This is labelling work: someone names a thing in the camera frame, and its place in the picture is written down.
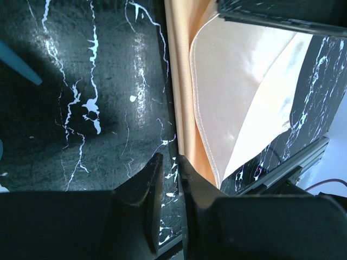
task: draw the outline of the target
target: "blue object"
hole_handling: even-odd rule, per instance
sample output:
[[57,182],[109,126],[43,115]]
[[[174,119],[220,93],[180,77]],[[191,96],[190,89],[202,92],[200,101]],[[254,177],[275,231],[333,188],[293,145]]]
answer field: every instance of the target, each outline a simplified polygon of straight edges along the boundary
[[36,85],[42,83],[42,79],[27,65],[17,54],[14,53],[4,42],[0,40],[0,60],[12,69]]

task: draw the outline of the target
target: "black marble wall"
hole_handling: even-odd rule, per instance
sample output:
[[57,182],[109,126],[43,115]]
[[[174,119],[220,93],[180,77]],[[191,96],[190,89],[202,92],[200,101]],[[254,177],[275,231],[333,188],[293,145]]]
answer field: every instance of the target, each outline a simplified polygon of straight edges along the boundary
[[112,190],[161,152],[160,244],[180,232],[163,1],[1,0],[0,26],[43,80],[0,63],[0,184]]
[[291,129],[228,177],[222,183],[223,192],[238,194],[329,130],[346,91],[345,42],[341,38],[313,36],[295,91]]

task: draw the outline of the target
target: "wire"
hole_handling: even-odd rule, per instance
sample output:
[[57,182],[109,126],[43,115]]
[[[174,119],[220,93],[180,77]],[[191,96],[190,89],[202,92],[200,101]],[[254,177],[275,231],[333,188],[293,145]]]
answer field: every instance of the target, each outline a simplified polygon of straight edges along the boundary
[[322,180],[316,184],[313,184],[312,186],[308,187],[307,189],[305,189],[305,191],[309,191],[310,189],[313,189],[315,187],[318,187],[319,185],[325,184],[325,183],[341,183],[343,185],[345,185],[347,187],[347,182],[344,180],[340,180],[340,179],[328,179],[328,180]]

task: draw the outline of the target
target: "white wall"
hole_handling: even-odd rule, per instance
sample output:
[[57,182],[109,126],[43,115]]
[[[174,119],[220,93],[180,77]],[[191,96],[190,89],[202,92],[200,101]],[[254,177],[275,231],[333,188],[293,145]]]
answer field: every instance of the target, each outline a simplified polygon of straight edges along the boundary
[[[342,179],[347,181],[347,95],[341,105],[326,135],[330,142],[318,165],[313,166],[303,176],[298,186],[305,189],[326,179]],[[340,183],[322,184],[310,190],[312,194],[319,192],[347,197],[347,187]]]

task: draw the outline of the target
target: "cream fabric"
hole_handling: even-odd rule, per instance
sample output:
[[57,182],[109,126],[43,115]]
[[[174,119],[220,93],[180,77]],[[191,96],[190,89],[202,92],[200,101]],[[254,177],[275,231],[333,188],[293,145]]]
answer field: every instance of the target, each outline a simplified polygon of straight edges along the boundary
[[219,188],[290,128],[312,36],[225,22],[209,1],[165,7],[179,151]]
[[189,61],[192,39],[207,20],[204,15],[211,2],[165,0],[165,13],[179,153],[188,158],[199,174],[216,185],[195,121]]

